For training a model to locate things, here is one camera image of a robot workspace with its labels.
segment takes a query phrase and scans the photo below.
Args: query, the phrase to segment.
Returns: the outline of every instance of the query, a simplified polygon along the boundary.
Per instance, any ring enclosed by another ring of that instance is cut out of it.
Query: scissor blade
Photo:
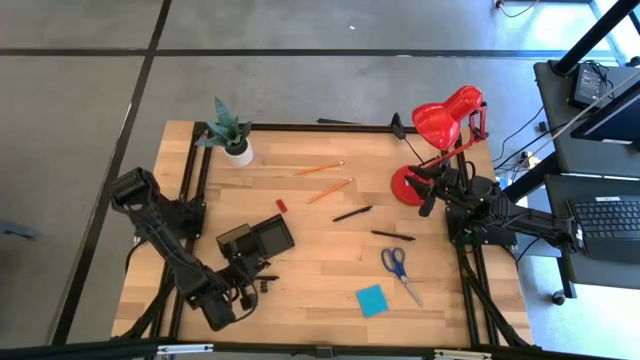
[[[400,280],[402,281],[404,286],[407,288],[407,290],[409,290],[409,293],[411,294],[411,296],[413,296],[413,299],[418,303],[418,305],[420,305],[420,307],[422,307],[422,301],[420,300],[420,297],[418,296],[416,289],[414,289],[413,285],[411,285],[411,283],[409,282],[409,278],[407,278],[406,276],[403,276],[400,278]]]

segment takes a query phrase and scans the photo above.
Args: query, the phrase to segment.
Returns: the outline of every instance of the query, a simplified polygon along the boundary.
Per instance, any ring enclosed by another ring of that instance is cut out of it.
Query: floor
[[[146,49],[161,5],[162,0],[68,0],[63,5],[4,0],[0,49]],[[422,58],[157,57],[121,172],[152,167],[165,121],[211,119],[214,96],[243,120],[324,117],[387,124],[393,112],[408,121],[415,106],[444,100],[464,84],[485,94],[489,143],[497,157],[502,140],[541,106],[532,66],[545,55],[527,50],[567,50],[596,19],[588,5],[541,3],[514,19],[491,5],[490,0],[173,1],[160,49],[522,52],[510,58],[491,52]],[[526,6],[509,4],[509,10]],[[603,41],[596,50],[606,56],[609,45]],[[142,66],[140,56],[0,56],[0,218],[40,232],[28,241],[2,236],[0,347],[48,341]],[[529,126],[510,140],[506,153],[535,135]],[[109,211],[70,342],[109,336],[131,240],[128,220]],[[525,257],[520,275],[536,344],[640,357],[634,346],[640,340],[637,321],[630,318],[637,316],[640,292],[577,286],[578,299],[555,307],[546,299],[560,288],[554,259]]]

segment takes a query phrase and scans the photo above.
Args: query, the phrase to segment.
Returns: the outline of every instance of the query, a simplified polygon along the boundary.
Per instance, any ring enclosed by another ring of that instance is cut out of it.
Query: pen
[[[348,218],[350,216],[353,216],[353,215],[356,215],[356,214],[360,214],[360,213],[363,213],[363,212],[367,212],[367,211],[371,210],[372,207],[373,207],[372,205],[365,206],[362,209],[358,209],[358,210],[352,211],[352,212],[350,212],[348,214],[344,214],[344,215],[338,216],[337,218],[333,219],[333,222],[344,220],[344,219],[346,219],[346,218]]]
[[[394,233],[388,233],[388,232],[378,231],[378,230],[371,230],[371,233],[376,235],[394,237],[394,238],[402,239],[406,241],[413,241],[416,239],[413,236],[409,236],[409,235],[394,234]]]

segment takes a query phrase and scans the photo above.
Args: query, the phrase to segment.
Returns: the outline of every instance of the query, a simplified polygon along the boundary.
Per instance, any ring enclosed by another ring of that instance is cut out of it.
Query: succulent plant
[[[196,145],[204,147],[218,145],[226,149],[240,146],[251,132],[251,121],[240,126],[238,117],[233,118],[227,107],[217,97],[215,104],[218,122],[207,121],[212,136],[198,140]]]

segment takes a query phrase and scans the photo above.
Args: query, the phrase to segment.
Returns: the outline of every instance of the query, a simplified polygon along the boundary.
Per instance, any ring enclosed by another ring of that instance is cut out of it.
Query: white pot
[[[253,148],[251,147],[251,141],[247,139],[247,149],[240,155],[231,155],[224,149],[224,154],[227,155],[227,159],[233,166],[245,166],[253,160]]]

